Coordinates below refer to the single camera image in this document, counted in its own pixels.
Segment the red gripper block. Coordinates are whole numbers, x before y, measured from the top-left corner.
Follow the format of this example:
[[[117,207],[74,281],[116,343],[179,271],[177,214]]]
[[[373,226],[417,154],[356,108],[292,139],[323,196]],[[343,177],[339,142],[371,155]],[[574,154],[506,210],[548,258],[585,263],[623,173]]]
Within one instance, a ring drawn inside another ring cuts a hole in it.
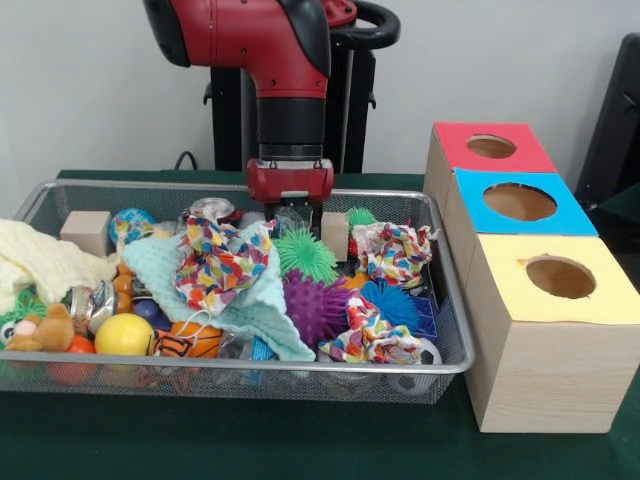
[[[310,230],[321,234],[324,204],[334,186],[334,168],[328,159],[284,161],[250,159],[247,164],[251,197],[263,204],[302,200],[312,204]],[[287,209],[274,208],[274,236],[281,237],[287,228]]]

